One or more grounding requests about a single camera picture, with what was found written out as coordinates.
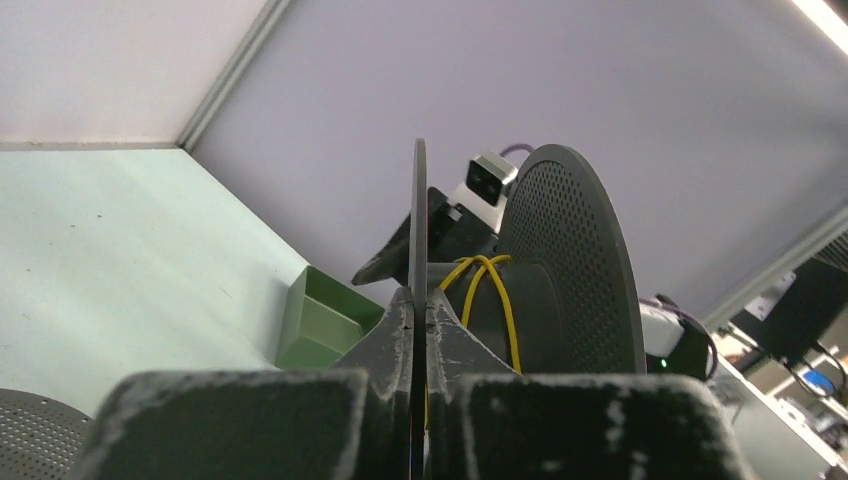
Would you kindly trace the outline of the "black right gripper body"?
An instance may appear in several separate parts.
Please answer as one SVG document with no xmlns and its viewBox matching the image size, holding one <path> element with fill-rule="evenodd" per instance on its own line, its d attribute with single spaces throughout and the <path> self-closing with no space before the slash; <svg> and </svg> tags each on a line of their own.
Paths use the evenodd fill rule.
<svg viewBox="0 0 848 480">
<path fill-rule="evenodd" d="M 461 203 L 451 204 L 436 187 L 428 195 L 428 261 L 447 263 L 474 255 L 495 256 L 497 234 Z"/>
</svg>

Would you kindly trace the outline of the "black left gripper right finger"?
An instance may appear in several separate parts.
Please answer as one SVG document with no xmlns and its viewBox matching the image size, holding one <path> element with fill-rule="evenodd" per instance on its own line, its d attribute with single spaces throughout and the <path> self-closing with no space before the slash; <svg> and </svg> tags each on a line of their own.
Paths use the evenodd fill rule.
<svg viewBox="0 0 848 480">
<path fill-rule="evenodd" d="M 748 479 L 716 397 L 679 375 L 521 375 L 427 302 L 431 479 Z"/>
</svg>

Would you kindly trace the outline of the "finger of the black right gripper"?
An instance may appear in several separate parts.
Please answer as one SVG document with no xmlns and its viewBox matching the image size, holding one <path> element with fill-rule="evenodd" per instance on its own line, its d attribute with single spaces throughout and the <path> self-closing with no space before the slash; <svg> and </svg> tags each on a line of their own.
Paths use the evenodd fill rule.
<svg viewBox="0 0 848 480">
<path fill-rule="evenodd" d="M 401 286 L 408 285 L 410 220 L 408 215 L 388 242 L 352 277 L 355 286 L 393 279 Z"/>
</svg>

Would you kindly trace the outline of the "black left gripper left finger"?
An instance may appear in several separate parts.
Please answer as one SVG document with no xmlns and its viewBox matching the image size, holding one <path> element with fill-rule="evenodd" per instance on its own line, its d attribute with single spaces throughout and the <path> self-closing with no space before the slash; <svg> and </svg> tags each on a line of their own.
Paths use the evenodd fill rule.
<svg viewBox="0 0 848 480">
<path fill-rule="evenodd" d="M 326 369 L 150 371 L 102 403 L 73 479 L 404 479 L 412 296 Z"/>
</svg>

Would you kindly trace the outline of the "dark grey spool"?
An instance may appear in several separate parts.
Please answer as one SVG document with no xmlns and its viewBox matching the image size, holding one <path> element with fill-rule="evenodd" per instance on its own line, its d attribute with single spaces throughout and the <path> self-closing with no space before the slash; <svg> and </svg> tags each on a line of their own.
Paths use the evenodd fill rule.
<svg viewBox="0 0 848 480">
<path fill-rule="evenodd" d="M 632 267 L 609 197 L 575 150 L 548 144 L 519 169 L 488 258 L 495 296 L 478 310 L 503 323 L 498 361 L 515 372 L 644 374 Z"/>
<path fill-rule="evenodd" d="M 1 478 L 67 477 L 93 419 L 34 393 L 1 390 Z"/>
</svg>

